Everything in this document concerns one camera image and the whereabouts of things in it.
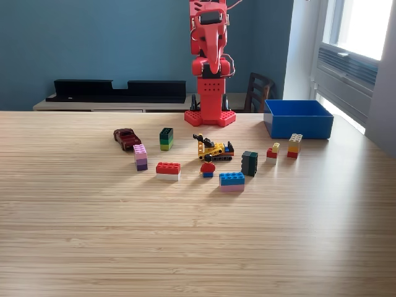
yellow block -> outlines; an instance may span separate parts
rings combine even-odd
[[[299,153],[300,149],[299,147],[289,147],[288,152],[291,153]]]
[[[278,142],[274,143],[273,147],[272,147],[272,152],[279,153],[279,146],[280,146],[280,144]]]

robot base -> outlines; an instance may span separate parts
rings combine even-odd
[[[220,127],[225,127],[236,121],[236,113],[234,111],[222,111],[220,119],[204,121],[200,115],[200,111],[188,110],[184,113],[184,120],[194,127],[201,125],[218,125]]]

blue brick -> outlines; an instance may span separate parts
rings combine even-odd
[[[212,178],[213,177],[213,172],[204,172],[202,175],[205,178]]]
[[[245,184],[245,176],[242,172],[221,173],[219,176],[219,183],[221,186]]]

blue plastic box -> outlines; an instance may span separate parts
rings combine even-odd
[[[315,100],[266,100],[264,122],[271,138],[328,139],[334,116]]]

blue and pink brick stack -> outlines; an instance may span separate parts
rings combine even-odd
[[[221,173],[219,184],[222,192],[243,192],[245,190],[245,175],[242,172]]]
[[[135,164],[138,171],[147,170],[147,152],[144,145],[134,145]]]

